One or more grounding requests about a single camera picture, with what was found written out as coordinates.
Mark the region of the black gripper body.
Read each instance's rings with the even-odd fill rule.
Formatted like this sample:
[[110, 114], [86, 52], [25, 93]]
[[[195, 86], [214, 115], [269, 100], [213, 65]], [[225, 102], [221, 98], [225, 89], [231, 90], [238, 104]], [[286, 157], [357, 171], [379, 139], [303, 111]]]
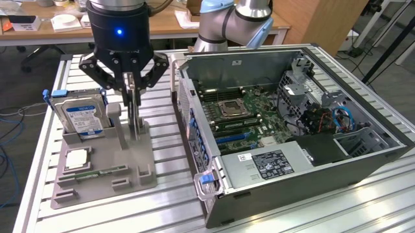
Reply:
[[150, 40], [150, 8], [113, 11], [87, 5], [95, 56], [117, 72], [142, 71], [154, 57]]

